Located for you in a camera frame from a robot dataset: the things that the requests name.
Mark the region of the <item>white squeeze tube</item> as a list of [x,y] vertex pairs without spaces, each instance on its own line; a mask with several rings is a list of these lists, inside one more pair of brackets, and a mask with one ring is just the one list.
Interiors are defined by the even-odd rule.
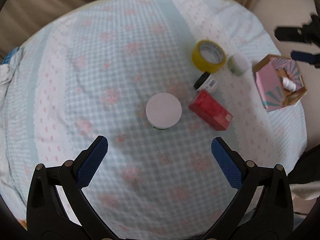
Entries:
[[288,77],[282,77],[281,82],[282,82],[283,88],[285,90],[287,90],[288,92],[293,93],[297,90],[297,85],[292,80],[290,80]]

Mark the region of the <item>pink patterned cardboard box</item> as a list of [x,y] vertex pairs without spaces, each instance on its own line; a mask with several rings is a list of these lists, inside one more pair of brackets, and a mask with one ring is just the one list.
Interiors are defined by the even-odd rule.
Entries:
[[[261,101],[268,112],[294,105],[307,93],[300,68],[292,59],[268,54],[253,67],[253,73]],[[292,80],[297,90],[293,93],[285,90],[282,77]]]

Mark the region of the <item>pale green white-lid jar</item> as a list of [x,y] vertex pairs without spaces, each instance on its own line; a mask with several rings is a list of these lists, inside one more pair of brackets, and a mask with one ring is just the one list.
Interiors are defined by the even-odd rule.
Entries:
[[247,57],[240,52],[234,53],[227,61],[227,67],[235,76],[242,76],[245,72],[252,68]]

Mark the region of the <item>yellow packing tape roll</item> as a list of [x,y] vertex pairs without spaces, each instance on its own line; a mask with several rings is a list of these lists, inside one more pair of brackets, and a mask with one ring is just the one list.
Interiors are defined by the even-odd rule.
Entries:
[[194,66],[201,72],[214,74],[225,65],[226,54],[217,43],[200,40],[193,50],[191,59]]

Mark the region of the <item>black-lid grey Metal DX jar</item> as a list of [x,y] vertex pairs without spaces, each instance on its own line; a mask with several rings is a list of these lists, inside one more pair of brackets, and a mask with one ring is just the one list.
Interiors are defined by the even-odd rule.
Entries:
[[205,91],[207,93],[213,93],[217,89],[217,80],[213,74],[204,72],[194,83],[193,88],[196,91]]

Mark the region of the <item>red rectangular carton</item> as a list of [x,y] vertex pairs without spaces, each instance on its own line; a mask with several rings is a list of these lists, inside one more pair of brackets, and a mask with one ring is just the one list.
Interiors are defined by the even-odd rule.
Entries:
[[204,90],[198,93],[188,107],[216,131],[226,131],[233,118],[229,111]]

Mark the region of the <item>green jar white lid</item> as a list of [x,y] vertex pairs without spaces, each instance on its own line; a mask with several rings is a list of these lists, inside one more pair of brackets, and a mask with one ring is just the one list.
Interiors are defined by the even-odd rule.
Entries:
[[169,93],[158,93],[150,98],[145,108],[148,122],[157,129],[175,126],[182,116],[180,101]]

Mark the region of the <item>blue checkered floral blanket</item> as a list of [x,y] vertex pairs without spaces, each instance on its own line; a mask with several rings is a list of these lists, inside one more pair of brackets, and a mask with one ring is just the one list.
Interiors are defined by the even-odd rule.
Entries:
[[[186,239],[211,227],[235,194],[212,156],[214,137],[290,172],[307,145],[303,106],[267,112],[252,72],[215,74],[213,97],[233,116],[226,131],[189,109],[201,76],[191,55],[204,39],[254,63],[279,53],[231,0],[101,0],[34,35],[1,74],[1,195],[14,216],[26,220],[37,164],[74,159],[99,135],[108,153],[84,194],[121,238]],[[146,117],[158,93],[182,106],[169,129]]]

